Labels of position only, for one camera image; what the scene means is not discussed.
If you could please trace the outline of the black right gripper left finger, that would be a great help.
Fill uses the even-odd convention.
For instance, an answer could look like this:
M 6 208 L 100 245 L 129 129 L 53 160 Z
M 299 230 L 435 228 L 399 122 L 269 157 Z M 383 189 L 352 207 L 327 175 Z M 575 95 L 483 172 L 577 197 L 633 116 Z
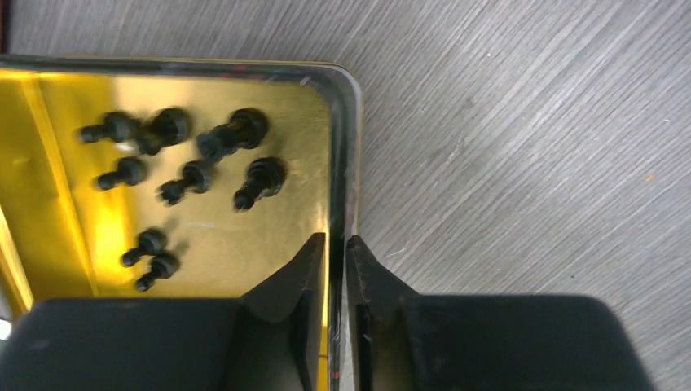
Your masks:
M 54 299 L 14 326 L 4 390 L 313 390 L 322 259 L 313 234 L 237 298 Z

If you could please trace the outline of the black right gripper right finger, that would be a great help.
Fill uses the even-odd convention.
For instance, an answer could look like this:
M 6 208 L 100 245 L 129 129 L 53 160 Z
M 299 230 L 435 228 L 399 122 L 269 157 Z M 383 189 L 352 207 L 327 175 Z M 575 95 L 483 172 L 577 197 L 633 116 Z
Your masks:
M 570 295 L 431 295 L 346 246 L 359 390 L 651 390 L 618 318 Z

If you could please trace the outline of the gold metal tin tray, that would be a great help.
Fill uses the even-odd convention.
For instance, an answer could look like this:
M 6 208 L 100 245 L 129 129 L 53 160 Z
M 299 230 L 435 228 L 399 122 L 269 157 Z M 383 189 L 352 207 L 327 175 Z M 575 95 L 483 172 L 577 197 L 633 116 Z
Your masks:
M 363 97 L 336 64 L 1 58 L 1 295 L 237 298 L 326 237 L 335 390 Z

